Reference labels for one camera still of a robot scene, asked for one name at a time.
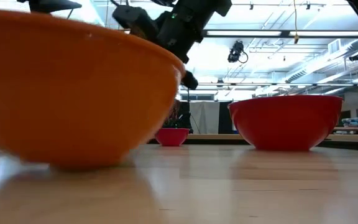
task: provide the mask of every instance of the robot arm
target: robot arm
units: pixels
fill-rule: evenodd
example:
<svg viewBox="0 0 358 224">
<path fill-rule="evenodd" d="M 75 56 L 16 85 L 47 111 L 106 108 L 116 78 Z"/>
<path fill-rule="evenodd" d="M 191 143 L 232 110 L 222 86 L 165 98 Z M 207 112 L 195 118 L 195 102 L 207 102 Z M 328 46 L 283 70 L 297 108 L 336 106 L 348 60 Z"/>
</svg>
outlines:
<svg viewBox="0 0 358 224">
<path fill-rule="evenodd" d="M 163 12 L 152 20 L 140 7 L 118 5 L 112 16 L 131 34 L 149 40 L 175 54 L 183 63 L 189 58 L 187 53 L 195 42 L 203 40 L 202 30 L 214 12 L 225 16 L 231 7 L 231 0 L 152 0 L 162 6 L 173 7 L 171 12 Z M 194 90 L 197 79 L 189 71 L 182 84 Z"/>
</svg>

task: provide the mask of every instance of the ventilation duct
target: ventilation duct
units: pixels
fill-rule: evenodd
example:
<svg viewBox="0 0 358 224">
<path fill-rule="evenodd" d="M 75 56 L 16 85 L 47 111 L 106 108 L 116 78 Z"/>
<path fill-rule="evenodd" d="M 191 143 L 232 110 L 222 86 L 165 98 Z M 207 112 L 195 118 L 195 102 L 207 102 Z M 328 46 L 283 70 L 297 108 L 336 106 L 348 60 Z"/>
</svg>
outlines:
<svg viewBox="0 0 358 224">
<path fill-rule="evenodd" d="M 326 51 L 323 56 L 312 60 L 311 62 L 307 62 L 307 66 L 303 68 L 298 68 L 294 72 L 290 72 L 288 78 L 285 80 L 286 83 L 293 82 L 305 75 L 309 75 L 319 69 L 324 68 L 333 63 L 333 60 L 338 58 L 349 57 L 352 54 L 358 51 L 358 40 L 354 40 L 346 45 L 342 45 L 341 50 L 334 51 L 333 53 L 329 53 Z"/>
<path fill-rule="evenodd" d="M 357 40 L 342 39 L 340 43 L 341 43 L 340 50 L 332 50 L 331 53 L 328 50 L 326 50 L 325 52 L 321 53 L 320 56 L 308 62 L 305 62 L 300 67 L 288 72 L 287 75 L 285 76 L 286 78 L 284 78 L 281 82 L 291 83 L 305 75 L 312 74 L 315 71 L 318 71 L 322 68 L 325 68 L 333 64 L 336 61 L 336 59 L 350 57 L 351 55 L 357 53 L 358 39 Z M 278 88 L 277 86 L 267 86 L 256 94 L 257 95 L 267 94 L 276 90 L 277 88 Z"/>
<path fill-rule="evenodd" d="M 337 78 L 343 77 L 345 75 L 349 75 L 349 74 L 351 74 L 353 72 L 356 72 L 356 71 L 358 71 L 358 66 L 355 66 L 353 68 L 350 68 L 349 70 L 340 72 L 340 73 L 338 73 L 336 75 L 331 75 L 330 77 L 327 77 L 327 78 L 324 78 L 324 79 L 318 81 L 318 83 L 331 82 L 331 81 L 334 81 Z M 313 90 L 318 90 L 318 89 L 319 89 L 318 87 L 308 88 L 307 93 L 314 93 Z M 297 90 L 297 91 L 290 92 L 291 95 L 305 94 L 305 93 L 306 93 L 306 90 Z"/>
</svg>

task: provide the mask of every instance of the wall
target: wall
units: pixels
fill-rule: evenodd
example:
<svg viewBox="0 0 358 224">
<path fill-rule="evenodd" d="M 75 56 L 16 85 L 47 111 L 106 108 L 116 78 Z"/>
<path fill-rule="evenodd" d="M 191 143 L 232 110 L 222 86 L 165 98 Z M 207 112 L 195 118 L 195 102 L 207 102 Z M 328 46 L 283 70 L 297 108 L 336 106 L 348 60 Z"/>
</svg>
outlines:
<svg viewBox="0 0 358 224">
<path fill-rule="evenodd" d="M 358 92 L 345 92 L 345 101 L 342 105 L 342 111 L 351 111 L 351 117 L 354 118 L 357 116 L 358 109 Z"/>
</svg>

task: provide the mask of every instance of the small red bowl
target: small red bowl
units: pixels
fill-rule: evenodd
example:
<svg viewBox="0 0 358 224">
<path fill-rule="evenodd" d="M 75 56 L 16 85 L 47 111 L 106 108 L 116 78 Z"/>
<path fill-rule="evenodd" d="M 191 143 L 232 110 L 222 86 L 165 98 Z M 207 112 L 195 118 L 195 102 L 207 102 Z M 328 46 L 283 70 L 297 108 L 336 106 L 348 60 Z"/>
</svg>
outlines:
<svg viewBox="0 0 358 224">
<path fill-rule="evenodd" d="M 308 151 L 333 131 L 341 113 L 336 96 L 276 96 L 228 106 L 239 134 L 257 149 Z"/>
<path fill-rule="evenodd" d="M 180 146 L 188 134 L 187 128 L 162 128 L 155 134 L 155 139 L 162 146 Z"/>
</svg>

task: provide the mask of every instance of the wooden table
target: wooden table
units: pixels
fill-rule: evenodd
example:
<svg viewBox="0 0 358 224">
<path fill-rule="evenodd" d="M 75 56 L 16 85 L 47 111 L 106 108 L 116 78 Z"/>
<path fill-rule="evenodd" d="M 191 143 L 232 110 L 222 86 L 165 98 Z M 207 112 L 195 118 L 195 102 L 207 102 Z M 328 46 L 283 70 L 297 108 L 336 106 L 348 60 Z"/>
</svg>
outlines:
<svg viewBox="0 0 358 224">
<path fill-rule="evenodd" d="M 0 224 L 355 224 L 358 151 L 141 146 L 67 173 L 0 153 Z"/>
<path fill-rule="evenodd" d="M 243 140 L 239 134 L 189 134 L 187 139 Z M 326 139 L 333 141 L 358 141 L 358 134 L 330 134 Z"/>
</svg>

